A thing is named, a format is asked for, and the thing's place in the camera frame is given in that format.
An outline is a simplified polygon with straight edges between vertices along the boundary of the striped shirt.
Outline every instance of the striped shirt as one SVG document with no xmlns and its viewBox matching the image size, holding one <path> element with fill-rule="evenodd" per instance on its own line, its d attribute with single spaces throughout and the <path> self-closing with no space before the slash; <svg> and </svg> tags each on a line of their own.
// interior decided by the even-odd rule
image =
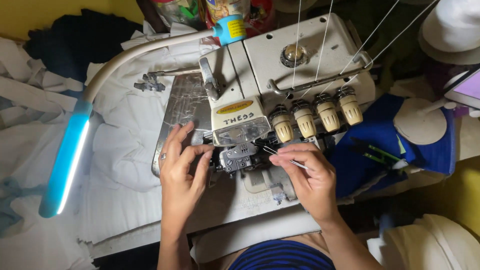
<svg viewBox="0 0 480 270">
<path fill-rule="evenodd" d="M 251 246 L 229 270 L 316 269 L 335 270 L 332 260 L 319 250 L 289 240 L 270 240 Z"/>
</svg>

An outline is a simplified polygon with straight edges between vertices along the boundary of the jar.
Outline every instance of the jar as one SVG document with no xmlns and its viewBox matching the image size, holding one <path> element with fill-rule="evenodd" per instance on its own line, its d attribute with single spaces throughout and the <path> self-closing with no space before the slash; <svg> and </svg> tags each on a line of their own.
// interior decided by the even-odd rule
<svg viewBox="0 0 480 270">
<path fill-rule="evenodd" d="M 250 0 L 206 0 L 210 18 L 215 24 L 229 15 L 241 14 L 243 19 L 250 15 Z"/>
<path fill-rule="evenodd" d="M 205 23 L 201 13 L 201 0 L 152 0 L 160 19 L 168 30 L 172 23 L 188 25 L 197 30 L 204 30 Z"/>
</svg>

